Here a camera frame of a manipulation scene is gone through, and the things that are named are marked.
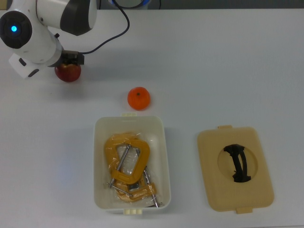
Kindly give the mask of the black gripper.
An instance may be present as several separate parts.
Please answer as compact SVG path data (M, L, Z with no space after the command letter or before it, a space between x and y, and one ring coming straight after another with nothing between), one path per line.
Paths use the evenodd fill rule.
M63 50L59 59L59 65L65 64L74 64L74 65L83 65L85 63L85 57L83 54L77 51Z

